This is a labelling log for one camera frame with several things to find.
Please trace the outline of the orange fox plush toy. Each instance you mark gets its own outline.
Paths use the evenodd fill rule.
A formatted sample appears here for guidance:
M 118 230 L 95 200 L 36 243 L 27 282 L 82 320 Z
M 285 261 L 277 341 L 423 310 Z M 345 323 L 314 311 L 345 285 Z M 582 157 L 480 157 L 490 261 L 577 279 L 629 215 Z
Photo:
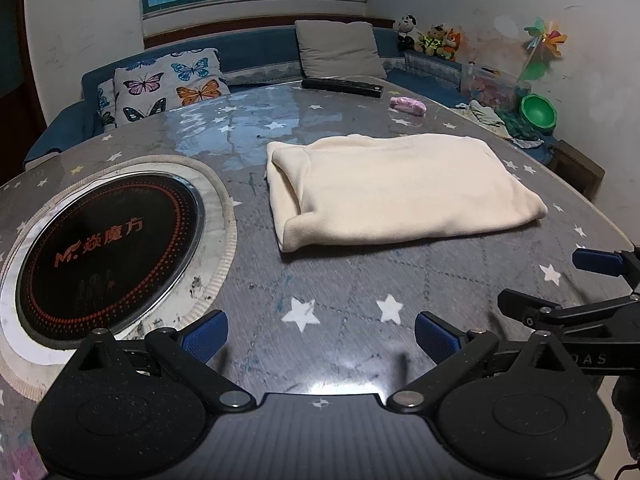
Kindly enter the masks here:
M 456 59 L 457 50 L 459 49 L 461 44 L 461 34 L 460 32 L 455 32 L 453 29 L 450 29 L 447 32 L 444 41 L 442 42 L 442 57 L 446 61 L 454 62 Z

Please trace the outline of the pink small cloth item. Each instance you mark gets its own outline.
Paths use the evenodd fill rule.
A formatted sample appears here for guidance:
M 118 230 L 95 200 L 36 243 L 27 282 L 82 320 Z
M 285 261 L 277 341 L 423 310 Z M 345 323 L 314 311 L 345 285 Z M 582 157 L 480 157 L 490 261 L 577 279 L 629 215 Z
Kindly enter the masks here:
M 416 117 L 424 117 L 426 114 L 426 104 L 408 96 L 392 96 L 390 108 Z

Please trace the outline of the yellow bear plush toy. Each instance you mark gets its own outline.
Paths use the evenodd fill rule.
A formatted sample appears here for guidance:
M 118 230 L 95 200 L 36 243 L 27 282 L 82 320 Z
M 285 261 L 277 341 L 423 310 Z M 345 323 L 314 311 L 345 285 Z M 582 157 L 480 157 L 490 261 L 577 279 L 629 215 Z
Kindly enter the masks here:
M 414 46 L 416 52 L 429 56 L 437 55 L 439 58 L 448 60 L 445 53 L 445 39 L 448 32 L 449 30 L 442 25 L 432 26 L 425 34 L 420 35 L 419 41 Z

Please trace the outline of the dark wooden side table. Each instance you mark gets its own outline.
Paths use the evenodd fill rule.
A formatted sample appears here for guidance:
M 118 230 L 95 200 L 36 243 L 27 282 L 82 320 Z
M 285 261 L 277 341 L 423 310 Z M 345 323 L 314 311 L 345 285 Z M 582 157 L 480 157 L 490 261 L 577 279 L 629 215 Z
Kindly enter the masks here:
M 605 170 L 577 148 L 559 140 L 550 148 L 548 169 L 592 202 L 599 191 Z

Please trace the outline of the butterfly print pillow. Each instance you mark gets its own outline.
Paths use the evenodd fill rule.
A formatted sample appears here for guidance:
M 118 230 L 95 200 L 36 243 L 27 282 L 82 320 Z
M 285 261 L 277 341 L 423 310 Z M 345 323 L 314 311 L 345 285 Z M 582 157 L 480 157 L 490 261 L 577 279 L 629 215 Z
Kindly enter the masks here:
M 98 85 L 98 107 L 106 131 L 152 115 L 230 92 L 215 48 L 172 52 L 114 70 Z

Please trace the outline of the blue sofa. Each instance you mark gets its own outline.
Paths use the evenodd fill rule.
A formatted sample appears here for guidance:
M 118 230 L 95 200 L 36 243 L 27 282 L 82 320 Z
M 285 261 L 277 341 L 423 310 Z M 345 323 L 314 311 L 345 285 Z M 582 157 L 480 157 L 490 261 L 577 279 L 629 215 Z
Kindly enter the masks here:
M 373 33 L 378 55 L 392 84 L 449 107 L 469 102 L 460 92 L 465 73 L 461 64 L 400 52 L 396 32 L 391 29 L 375 27 Z M 233 92 L 303 77 L 292 25 L 237 30 L 147 50 L 82 76 L 82 99 L 58 114 L 29 150 L 25 162 L 65 151 L 115 127 L 112 85 L 115 70 L 149 68 L 165 55 L 176 60 L 181 53 L 199 54 L 207 48 L 218 50 L 222 79 Z

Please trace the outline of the colourful pinwheel toy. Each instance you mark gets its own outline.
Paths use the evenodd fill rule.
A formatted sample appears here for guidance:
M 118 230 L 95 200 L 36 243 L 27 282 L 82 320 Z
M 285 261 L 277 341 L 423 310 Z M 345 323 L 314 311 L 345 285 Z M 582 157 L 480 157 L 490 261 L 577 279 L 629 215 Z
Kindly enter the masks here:
M 524 30 L 529 36 L 525 46 L 527 58 L 518 79 L 539 80 L 551 70 L 554 61 L 562 58 L 560 47 L 566 43 L 568 36 L 560 32 L 553 22 L 542 18 L 536 18 Z

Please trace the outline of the pile of clothes on sofa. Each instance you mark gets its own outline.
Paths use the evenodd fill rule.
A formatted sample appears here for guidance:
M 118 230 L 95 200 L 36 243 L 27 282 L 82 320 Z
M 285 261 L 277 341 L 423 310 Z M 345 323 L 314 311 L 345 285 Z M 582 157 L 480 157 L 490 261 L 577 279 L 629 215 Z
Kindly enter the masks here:
M 532 127 L 526 126 L 521 119 L 510 113 L 498 114 L 493 108 L 482 105 L 477 100 L 458 103 L 451 110 L 523 150 L 532 150 L 544 144 L 541 135 Z

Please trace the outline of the clear plastic toy box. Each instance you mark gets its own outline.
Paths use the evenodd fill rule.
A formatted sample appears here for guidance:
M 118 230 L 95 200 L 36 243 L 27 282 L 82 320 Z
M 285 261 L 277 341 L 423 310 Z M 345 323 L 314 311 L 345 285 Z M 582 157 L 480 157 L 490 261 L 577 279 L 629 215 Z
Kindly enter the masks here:
M 497 112 L 512 112 L 531 91 L 527 81 L 502 70 L 473 62 L 462 66 L 460 92 Z

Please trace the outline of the panda plush toy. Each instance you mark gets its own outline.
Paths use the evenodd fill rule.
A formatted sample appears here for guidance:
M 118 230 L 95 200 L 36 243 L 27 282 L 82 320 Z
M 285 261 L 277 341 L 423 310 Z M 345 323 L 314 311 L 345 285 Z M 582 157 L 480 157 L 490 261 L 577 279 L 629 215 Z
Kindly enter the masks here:
M 414 51 L 420 34 L 416 29 L 416 18 L 411 14 L 403 15 L 395 24 L 396 44 L 399 52 Z

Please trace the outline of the grey star patterned tablecloth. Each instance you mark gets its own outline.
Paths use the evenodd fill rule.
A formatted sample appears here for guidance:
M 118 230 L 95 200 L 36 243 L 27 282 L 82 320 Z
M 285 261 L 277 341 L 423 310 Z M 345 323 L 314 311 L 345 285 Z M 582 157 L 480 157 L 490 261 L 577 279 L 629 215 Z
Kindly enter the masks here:
M 434 132 L 484 140 L 548 214 L 525 228 L 453 240 L 373 247 L 306 247 L 282 254 L 265 179 L 272 141 L 309 144 L 361 133 L 394 138 Z M 386 100 L 314 92 L 297 84 L 243 91 L 97 136 L 1 183 L 1 257 L 56 194 L 140 156 L 180 155 L 212 168 L 234 203 L 238 248 L 214 308 L 230 322 L 214 367 L 255 396 L 340 393 L 389 396 L 431 361 L 413 336 L 429 310 L 454 326 L 509 339 L 527 330 L 497 308 L 512 288 L 567 307 L 624 296 L 627 285 L 575 269 L 586 246 L 628 250 L 626 235 L 589 200 L 522 151 L 430 104 L 424 118 Z

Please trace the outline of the green plastic bowl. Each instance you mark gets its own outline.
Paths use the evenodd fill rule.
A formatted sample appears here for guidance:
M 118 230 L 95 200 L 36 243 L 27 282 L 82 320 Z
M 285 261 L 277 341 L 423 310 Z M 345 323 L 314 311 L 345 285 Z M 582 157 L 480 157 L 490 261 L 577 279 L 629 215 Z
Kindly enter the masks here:
M 552 103 L 535 93 L 521 99 L 520 113 L 529 125 L 543 133 L 552 132 L 558 121 L 558 112 Z

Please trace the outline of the grey plain cushion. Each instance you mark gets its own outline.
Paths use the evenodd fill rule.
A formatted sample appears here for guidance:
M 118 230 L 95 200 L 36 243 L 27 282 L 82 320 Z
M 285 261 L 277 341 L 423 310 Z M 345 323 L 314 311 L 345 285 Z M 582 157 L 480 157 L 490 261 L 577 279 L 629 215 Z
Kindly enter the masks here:
M 367 22 L 297 20 L 295 32 L 305 77 L 386 77 Z

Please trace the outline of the cream beige garment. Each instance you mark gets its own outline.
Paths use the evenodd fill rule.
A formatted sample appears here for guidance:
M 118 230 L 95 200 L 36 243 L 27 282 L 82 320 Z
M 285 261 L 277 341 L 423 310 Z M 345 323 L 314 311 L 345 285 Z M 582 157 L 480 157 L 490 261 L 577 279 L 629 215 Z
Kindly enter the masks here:
M 468 136 L 271 142 L 267 181 L 281 252 L 485 234 L 548 212 L 484 141 Z

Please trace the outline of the black remote control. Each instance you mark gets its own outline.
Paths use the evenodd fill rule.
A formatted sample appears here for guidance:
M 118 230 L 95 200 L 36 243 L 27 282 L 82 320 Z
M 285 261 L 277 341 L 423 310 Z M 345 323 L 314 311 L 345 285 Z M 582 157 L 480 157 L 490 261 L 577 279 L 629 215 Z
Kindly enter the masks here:
M 366 84 L 365 82 L 335 78 L 304 78 L 300 86 L 307 90 L 346 93 L 375 99 L 381 99 L 383 94 L 383 87 L 378 84 Z

